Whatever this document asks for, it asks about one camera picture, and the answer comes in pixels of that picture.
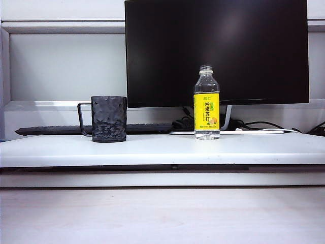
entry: black mug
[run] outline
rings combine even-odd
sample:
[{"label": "black mug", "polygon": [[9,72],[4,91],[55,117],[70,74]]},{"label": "black mug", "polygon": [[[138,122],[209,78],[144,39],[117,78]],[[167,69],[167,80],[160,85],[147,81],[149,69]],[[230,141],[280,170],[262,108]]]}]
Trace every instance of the black mug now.
[{"label": "black mug", "polygon": [[[85,131],[81,105],[91,105],[92,134]],[[120,142],[126,140],[126,97],[94,96],[91,103],[79,103],[80,130],[92,136],[94,142]]]}]

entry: monitor stand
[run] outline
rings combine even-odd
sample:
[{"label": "monitor stand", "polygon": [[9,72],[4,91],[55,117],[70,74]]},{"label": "monitor stand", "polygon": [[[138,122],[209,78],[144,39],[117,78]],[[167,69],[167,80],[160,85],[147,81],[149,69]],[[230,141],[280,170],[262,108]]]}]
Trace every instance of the monitor stand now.
[{"label": "monitor stand", "polygon": [[[221,135],[235,135],[235,134],[283,134],[284,131],[227,131],[230,121],[230,114],[232,112],[232,105],[227,105],[225,109],[224,125],[220,128]],[[170,135],[194,135],[194,131],[171,131]]]}]

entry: keyboard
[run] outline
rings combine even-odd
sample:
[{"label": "keyboard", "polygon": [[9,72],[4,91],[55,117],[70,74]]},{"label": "keyboard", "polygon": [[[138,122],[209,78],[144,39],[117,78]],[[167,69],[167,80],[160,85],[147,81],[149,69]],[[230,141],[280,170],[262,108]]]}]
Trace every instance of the keyboard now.
[{"label": "keyboard", "polygon": [[[129,124],[126,125],[127,134],[167,134],[172,124]],[[91,133],[92,127],[85,126],[85,131]],[[80,126],[39,126],[20,128],[15,131],[18,135],[81,135]]]}]

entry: black monitor screen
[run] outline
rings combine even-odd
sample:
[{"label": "black monitor screen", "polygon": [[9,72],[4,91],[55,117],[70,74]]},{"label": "black monitor screen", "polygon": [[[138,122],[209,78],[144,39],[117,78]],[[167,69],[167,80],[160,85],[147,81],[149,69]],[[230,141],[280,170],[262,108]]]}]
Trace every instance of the black monitor screen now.
[{"label": "black monitor screen", "polygon": [[125,1],[129,107],[193,104],[210,64],[221,105],[308,103],[306,0]]}]

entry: wooden floor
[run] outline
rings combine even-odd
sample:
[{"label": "wooden floor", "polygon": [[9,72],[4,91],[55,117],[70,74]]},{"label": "wooden floor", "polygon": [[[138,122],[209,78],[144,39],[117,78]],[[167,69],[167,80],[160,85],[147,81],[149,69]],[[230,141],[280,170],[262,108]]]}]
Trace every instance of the wooden floor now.
[{"label": "wooden floor", "polygon": [[325,243],[325,187],[1,190],[1,244]]}]

